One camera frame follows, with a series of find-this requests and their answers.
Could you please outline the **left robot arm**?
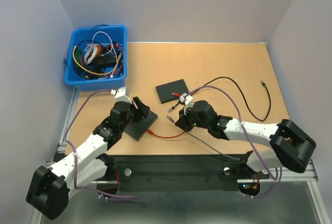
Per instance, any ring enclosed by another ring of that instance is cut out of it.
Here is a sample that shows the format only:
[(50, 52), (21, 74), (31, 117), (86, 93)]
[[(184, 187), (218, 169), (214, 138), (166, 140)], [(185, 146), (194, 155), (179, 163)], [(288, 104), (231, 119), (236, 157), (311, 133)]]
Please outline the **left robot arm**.
[(115, 175), (112, 158), (106, 152), (121, 138), (127, 126), (145, 120), (149, 106), (136, 96), (117, 100), (107, 116), (79, 146), (49, 167), (35, 170), (26, 201), (50, 220), (58, 218), (70, 199), (97, 178)]

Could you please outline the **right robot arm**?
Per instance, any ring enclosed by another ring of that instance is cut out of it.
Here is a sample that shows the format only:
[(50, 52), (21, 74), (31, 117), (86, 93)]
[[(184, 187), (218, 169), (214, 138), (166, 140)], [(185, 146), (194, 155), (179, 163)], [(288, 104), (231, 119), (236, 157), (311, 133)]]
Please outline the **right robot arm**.
[(267, 150), (261, 152), (254, 148), (239, 164), (239, 173), (244, 177), (278, 167), (304, 173), (316, 149), (316, 142), (291, 120), (283, 119), (274, 124), (241, 122), (217, 114), (207, 101), (185, 106), (179, 111), (175, 125), (185, 132), (202, 128), (217, 139), (268, 146)]

